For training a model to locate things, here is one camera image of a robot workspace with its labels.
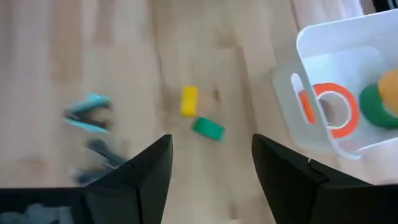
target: plastic container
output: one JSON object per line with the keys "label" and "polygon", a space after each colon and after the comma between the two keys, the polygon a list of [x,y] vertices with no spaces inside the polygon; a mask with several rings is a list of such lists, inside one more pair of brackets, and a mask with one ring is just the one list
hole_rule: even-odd
{"label": "plastic container", "polygon": [[[310,26],[296,40],[291,58],[274,69],[272,81],[293,142],[301,149],[359,159],[371,146],[398,137],[398,130],[370,124],[361,114],[348,136],[333,138],[312,85],[336,83],[358,102],[366,86],[398,68],[398,10]],[[307,121],[298,93],[305,90],[315,118]]]}

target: yellow object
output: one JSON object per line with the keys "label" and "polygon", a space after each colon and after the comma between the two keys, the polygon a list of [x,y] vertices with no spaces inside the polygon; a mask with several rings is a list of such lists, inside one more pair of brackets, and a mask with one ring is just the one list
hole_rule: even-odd
{"label": "yellow object", "polygon": [[378,88],[384,106],[398,114],[398,69],[385,73],[379,80]]}
{"label": "yellow object", "polygon": [[180,111],[181,114],[193,117],[197,113],[198,88],[194,86],[184,86],[182,90]]}

